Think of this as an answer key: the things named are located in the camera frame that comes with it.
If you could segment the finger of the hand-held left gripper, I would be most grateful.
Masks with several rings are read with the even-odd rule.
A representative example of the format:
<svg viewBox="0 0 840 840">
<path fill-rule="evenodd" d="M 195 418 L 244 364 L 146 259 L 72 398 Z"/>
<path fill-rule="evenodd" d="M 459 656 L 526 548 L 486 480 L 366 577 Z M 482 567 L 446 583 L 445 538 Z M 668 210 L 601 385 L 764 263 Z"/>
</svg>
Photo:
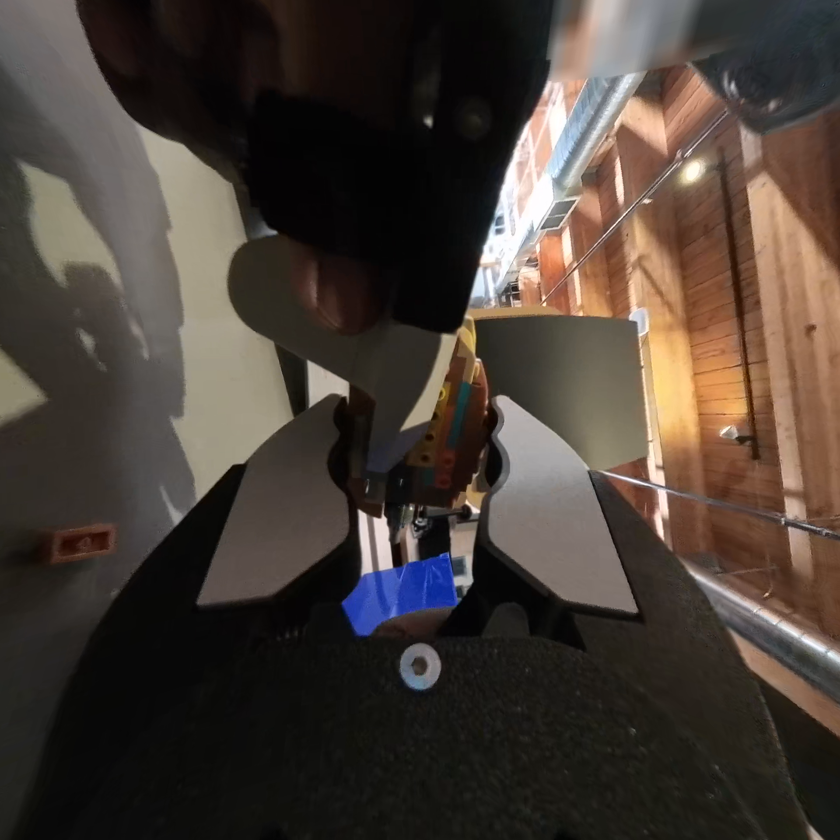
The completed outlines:
<svg viewBox="0 0 840 840">
<path fill-rule="evenodd" d="M 324 327 L 291 286 L 288 242 L 279 236 L 241 245 L 227 277 L 230 301 L 250 329 L 298 358 L 312 362 L 376 400 L 380 325 L 355 335 Z"/>
<path fill-rule="evenodd" d="M 359 387 L 374 401 L 370 472 L 390 471 L 426 433 L 455 344 L 453 332 L 429 332 L 391 319 L 361 335 Z"/>
</svg>

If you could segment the silver ceiling duct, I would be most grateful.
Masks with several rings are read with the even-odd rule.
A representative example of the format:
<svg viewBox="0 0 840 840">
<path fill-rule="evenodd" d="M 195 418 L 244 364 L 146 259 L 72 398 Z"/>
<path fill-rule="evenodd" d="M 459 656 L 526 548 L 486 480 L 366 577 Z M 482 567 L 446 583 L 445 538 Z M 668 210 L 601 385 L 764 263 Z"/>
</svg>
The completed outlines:
<svg viewBox="0 0 840 840">
<path fill-rule="evenodd" d="M 597 148 L 646 75 L 642 70 L 584 82 L 547 164 L 554 199 L 572 195 Z"/>
</svg>

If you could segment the person's left hand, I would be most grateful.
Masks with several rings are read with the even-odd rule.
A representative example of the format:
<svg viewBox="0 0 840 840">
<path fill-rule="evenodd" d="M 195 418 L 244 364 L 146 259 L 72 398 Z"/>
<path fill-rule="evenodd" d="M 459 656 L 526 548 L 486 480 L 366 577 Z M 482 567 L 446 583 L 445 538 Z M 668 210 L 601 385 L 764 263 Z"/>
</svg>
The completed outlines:
<svg viewBox="0 0 840 840">
<path fill-rule="evenodd" d="M 313 100 L 381 130 L 400 114 L 411 2 L 77 2 L 131 119 L 245 187 L 260 95 Z"/>
</svg>

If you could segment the grey desk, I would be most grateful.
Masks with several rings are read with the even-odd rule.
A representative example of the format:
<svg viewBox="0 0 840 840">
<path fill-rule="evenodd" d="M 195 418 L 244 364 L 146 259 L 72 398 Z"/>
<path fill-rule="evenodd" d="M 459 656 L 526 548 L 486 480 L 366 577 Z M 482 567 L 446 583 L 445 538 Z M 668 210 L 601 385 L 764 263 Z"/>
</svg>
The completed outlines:
<svg viewBox="0 0 840 840">
<path fill-rule="evenodd" d="M 112 600 L 291 418 L 228 299 L 243 202 L 126 113 L 77 2 L 2 2 L 2 838 Z M 38 561 L 44 531 L 98 523 L 110 555 Z"/>
</svg>

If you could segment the small brown brick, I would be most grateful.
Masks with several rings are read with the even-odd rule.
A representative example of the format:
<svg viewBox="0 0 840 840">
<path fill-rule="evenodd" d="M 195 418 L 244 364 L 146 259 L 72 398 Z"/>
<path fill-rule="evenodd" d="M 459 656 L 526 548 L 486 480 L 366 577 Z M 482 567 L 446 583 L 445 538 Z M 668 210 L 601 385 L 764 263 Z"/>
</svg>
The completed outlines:
<svg viewBox="0 0 840 840">
<path fill-rule="evenodd" d="M 117 526 L 110 523 L 51 529 L 44 531 L 36 556 L 39 562 L 50 565 L 92 560 L 110 555 L 116 549 L 117 537 Z"/>
</svg>

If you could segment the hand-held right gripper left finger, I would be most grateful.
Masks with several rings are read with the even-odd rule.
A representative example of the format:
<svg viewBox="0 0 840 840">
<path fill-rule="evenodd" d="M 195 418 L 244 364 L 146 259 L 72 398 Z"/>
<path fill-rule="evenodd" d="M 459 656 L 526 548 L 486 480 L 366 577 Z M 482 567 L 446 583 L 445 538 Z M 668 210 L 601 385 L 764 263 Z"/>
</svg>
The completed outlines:
<svg viewBox="0 0 840 840">
<path fill-rule="evenodd" d="M 341 402 L 339 395 L 327 395 L 249 457 L 197 606 L 278 595 L 351 535 L 347 498 L 329 472 Z"/>
</svg>

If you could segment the blue storage bin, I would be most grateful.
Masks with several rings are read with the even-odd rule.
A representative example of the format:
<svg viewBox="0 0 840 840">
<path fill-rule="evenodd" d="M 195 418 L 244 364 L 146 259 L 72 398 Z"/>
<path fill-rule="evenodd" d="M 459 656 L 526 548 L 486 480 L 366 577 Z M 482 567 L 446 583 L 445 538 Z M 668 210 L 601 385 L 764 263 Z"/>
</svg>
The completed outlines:
<svg viewBox="0 0 840 840">
<path fill-rule="evenodd" d="M 356 636 L 370 636 L 379 625 L 395 617 L 457 606 L 451 564 L 450 555 L 443 553 L 363 574 L 342 602 Z"/>
</svg>

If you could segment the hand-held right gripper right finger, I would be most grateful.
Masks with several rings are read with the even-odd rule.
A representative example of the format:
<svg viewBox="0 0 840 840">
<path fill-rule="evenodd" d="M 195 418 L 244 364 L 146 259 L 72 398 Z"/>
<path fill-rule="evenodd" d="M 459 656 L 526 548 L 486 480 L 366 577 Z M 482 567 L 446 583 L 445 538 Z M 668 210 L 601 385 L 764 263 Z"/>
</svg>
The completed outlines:
<svg viewBox="0 0 840 840">
<path fill-rule="evenodd" d="M 586 463 L 507 396 L 492 400 L 500 475 L 482 510 L 482 538 L 541 594 L 585 612 L 639 610 Z"/>
</svg>

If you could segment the silver duct pipe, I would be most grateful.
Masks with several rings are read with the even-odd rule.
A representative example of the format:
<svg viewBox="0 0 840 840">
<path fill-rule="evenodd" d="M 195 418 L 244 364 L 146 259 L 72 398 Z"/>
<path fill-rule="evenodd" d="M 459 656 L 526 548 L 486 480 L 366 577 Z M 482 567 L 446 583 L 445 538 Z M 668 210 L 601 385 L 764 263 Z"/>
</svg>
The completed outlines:
<svg viewBox="0 0 840 840">
<path fill-rule="evenodd" d="M 839 702 L 838 642 L 733 589 L 722 574 L 683 560 L 711 607 L 735 634 Z"/>
</svg>

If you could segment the brown toy brick model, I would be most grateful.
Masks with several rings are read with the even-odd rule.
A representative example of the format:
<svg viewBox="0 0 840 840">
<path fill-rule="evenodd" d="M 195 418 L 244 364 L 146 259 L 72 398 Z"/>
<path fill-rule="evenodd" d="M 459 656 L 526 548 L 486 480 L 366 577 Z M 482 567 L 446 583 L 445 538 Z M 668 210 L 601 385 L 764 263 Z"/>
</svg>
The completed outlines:
<svg viewBox="0 0 840 840">
<path fill-rule="evenodd" d="M 489 388 L 485 367 L 476 352 L 477 332 L 468 311 L 436 397 L 430 420 L 417 442 L 375 488 L 365 469 L 371 439 L 374 401 L 350 386 L 348 414 L 349 475 L 346 490 L 358 509 L 380 518 L 398 509 L 456 508 L 479 470 L 489 436 Z"/>
</svg>

